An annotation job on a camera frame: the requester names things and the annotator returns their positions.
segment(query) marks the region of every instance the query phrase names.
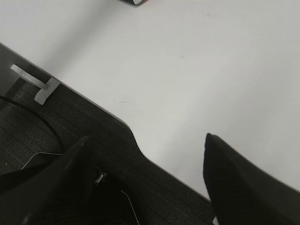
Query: black cable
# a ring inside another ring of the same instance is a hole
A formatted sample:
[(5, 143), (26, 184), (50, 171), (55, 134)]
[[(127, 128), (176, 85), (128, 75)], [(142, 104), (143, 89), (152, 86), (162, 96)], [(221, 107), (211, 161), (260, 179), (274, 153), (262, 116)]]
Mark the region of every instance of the black cable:
[(41, 120), (41, 121), (42, 121), (42, 122), (43, 122), (50, 130), (51, 130), (52, 134), (55, 136), (57, 142), (59, 143), (59, 145), (60, 145), (62, 151), (63, 151), (63, 152), (66, 151), (64, 145), (62, 144), (62, 141), (61, 141), (59, 135), (57, 134), (57, 132), (56, 132), (56, 131), (54, 130), (54, 128), (50, 125), (50, 123), (48, 123), (47, 120), (45, 120), (42, 116), (40, 116), (39, 114), (37, 114), (37, 113), (36, 113), (35, 111), (33, 111), (32, 109), (30, 109), (30, 108), (28, 108), (28, 107), (26, 107), (26, 106), (24, 106), (24, 105), (22, 105), (22, 104), (20, 104), (20, 103), (18, 103), (18, 102), (15, 102), (15, 101), (13, 101), (13, 100), (7, 98), (7, 97), (4, 97), (4, 96), (1, 96), (1, 95), (0, 95), (0, 99), (2, 99), (3, 101), (9, 102), (9, 103), (11, 103), (11, 104), (14, 104), (14, 105), (16, 105), (16, 106), (18, 106), (18, 107), (20, 107), (20, 108), (26, 110), (27, 112), (33, 114), (35, 117), (37, 117), (39, 120)]

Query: dark gray carpet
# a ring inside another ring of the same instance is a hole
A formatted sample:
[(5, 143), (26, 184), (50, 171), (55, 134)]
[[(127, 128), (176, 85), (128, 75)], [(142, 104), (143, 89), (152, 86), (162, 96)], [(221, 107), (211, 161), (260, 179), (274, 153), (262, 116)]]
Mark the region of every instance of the dark gray carpet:
[[(118, 119), (62, 85), (43, 106), (34, 101), (37, 91), (19, 79), (7, 97), (47, 119), (66, 148), (91, 135), (97, 152), (94, 160), (137, 193), (149, 225), (212, 224), (210, 203), (148, 161), (130, 129)], [(41, 151), (60, 152), (48, 128), (22, 109), (0, 102), (0, 174), (21, 169), (34, 153)]]

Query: desk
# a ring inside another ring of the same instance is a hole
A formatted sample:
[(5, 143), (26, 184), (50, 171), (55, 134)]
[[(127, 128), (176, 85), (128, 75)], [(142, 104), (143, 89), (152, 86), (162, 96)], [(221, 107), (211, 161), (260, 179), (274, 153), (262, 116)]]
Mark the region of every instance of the desk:
[(126, 123), (203, 196), (207, 132), (300, 190), (300, 2), (0, 4), (0, 43)]

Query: white desk surface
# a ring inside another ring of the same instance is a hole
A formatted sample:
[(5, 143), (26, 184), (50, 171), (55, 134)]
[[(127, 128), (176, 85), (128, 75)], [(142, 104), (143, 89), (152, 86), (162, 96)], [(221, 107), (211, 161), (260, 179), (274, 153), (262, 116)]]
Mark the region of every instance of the white desk surface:
[(208, 197), (207, 132), (300, 190), (300, 1), (0, 0), (0, 43)]

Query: black object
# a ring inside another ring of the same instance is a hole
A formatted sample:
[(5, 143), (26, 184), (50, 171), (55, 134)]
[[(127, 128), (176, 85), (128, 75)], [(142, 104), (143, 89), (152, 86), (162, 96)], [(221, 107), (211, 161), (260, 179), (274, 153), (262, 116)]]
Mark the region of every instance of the black object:
[(300, 225), (300, 193), (207, 134), (204, 181), (220, 225)]
[(138, 5), (142, 2), (142, 0), (125, 0), (125, 1), (128, 1), (129, 3), (134, 4), (134, 5)]
[(62, 156), (36, 154), (21, 171), (0, 176), (0, 224), (142, 225), (125, 185), (111, 176), (95, 185), (92, 152), (85, 137)]

